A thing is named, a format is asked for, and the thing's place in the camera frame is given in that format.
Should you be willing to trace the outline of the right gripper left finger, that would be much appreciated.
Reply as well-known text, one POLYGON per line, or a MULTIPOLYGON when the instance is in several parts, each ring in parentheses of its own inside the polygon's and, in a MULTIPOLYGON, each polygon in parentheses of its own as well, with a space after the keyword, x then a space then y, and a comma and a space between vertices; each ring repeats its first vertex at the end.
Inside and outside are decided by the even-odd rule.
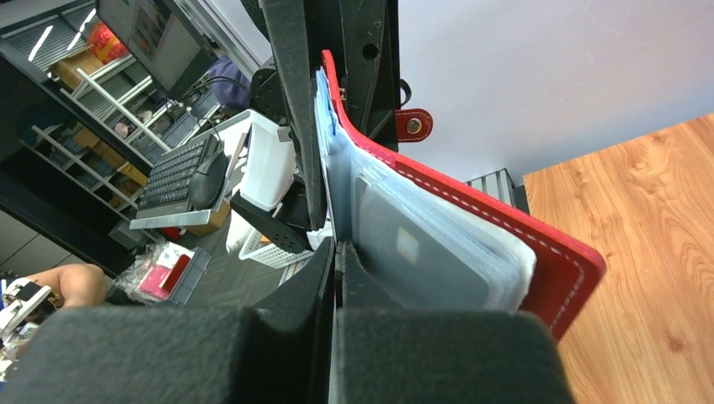
POLYGON ((324 403, 333 256, 326 240, 253 306, 98 306, 51 316, 4 403, 324 403))

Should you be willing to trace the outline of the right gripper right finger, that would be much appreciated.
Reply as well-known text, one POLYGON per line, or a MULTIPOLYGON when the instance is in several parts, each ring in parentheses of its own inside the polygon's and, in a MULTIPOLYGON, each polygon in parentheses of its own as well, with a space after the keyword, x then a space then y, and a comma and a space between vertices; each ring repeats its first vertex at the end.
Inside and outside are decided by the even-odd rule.
POLYGON ((420 311, 396 303, 338 245, 341 403, 572 403, 556 343, 523 311, 420 311))

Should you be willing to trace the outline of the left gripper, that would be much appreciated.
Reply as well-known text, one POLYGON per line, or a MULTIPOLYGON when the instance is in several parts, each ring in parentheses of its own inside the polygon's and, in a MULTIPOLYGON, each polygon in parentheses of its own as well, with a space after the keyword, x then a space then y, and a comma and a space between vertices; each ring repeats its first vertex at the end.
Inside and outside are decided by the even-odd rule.
POLYGON ((397 111, 402 107, 398 2, 245 1, 258 31, 269 41, 313 228, 324 225, 327 200, 314 113, 316 71, 322 53, 332 58, 338 98, 363 135, 397 151, 397 111))

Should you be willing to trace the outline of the red leather card holder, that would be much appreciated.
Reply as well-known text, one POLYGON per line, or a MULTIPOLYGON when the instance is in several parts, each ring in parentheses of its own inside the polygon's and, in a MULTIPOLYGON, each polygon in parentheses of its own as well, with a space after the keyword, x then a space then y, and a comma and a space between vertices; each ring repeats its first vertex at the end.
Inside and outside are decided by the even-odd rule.
POLYGON ((328 212, 367 274, 409 309, 527 311, 562 337, 605 275, 602 255, 363 135, 328 50, 316 80, 328 212))

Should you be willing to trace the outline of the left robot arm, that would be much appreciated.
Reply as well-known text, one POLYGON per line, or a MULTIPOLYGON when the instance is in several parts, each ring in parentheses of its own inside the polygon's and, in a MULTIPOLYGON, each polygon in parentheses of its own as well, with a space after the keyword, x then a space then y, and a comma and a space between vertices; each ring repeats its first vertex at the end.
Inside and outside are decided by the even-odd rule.
POLYGON ((253 75, 247 170, 232 209, 278 247, 299 253, 328 210, 314 114, 322 53, 338 99, 368 139, 396 150, 397 111, 408 101, 395 1, 246 1, 272 56, 253 75))

